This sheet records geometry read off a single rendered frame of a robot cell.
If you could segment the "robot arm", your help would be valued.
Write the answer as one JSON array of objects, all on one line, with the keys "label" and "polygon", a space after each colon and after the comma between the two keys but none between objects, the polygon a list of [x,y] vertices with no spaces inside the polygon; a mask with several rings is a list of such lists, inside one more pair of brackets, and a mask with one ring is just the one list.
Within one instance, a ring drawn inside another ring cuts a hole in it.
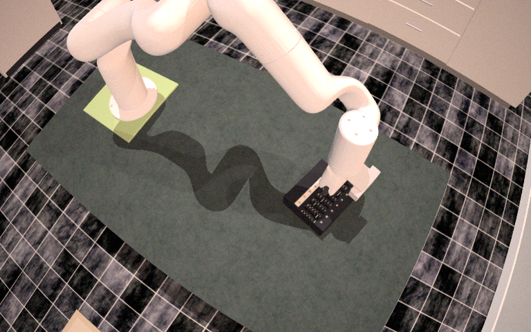
[{"label": "robot arm", "polygon": [[113,95],[111,113],[132,121],[148,113],[158,96],[155,83],[138,70],[132,40],[150,55],[166,55],[210,15],[245,44],[302,110],[318,113],[337,98],[344,104],[347,112],[339,120],[328,165],[353,185],[348,195],[358,200],[380,174],[364,164],[378,136],[380,110],[360,81],[326,70],[273,0],[102,0],[69,32],[67,47],[81,62],[97,59]]}]

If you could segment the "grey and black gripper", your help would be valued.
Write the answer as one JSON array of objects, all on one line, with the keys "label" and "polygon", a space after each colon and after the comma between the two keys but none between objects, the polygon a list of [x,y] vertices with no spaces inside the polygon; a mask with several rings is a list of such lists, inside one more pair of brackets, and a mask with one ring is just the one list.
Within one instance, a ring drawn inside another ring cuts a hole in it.
[{"label": "grey and black gripper", "polygon": [[322,194],[326,196],[327,194],[336,195],[336,193],[339,192],[340,187],[346,182],[347,180],[343,177],[338,176],[335,174],[330,167],[328,166],[324,173],[322,174],[322,177],[319,181],[319,186],[322,188],[325,186]]}]

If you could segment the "black lighting desk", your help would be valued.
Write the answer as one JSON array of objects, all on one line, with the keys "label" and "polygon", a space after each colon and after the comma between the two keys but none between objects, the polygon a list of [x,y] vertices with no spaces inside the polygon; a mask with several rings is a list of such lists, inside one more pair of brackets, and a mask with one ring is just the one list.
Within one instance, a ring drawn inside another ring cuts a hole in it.
[{"label": "black lighting desk", "polygon": [[[338,218],[344,208],[347,208],[352,198],[348,193],[353,185],[347,180],[336,195],[324,196],[324,187],[319,181],[328,163],[321,159],[285,196],[283,204],[294,212],[305,224],[319,236]],[[320,200],[321,199],[321,200]]]}]

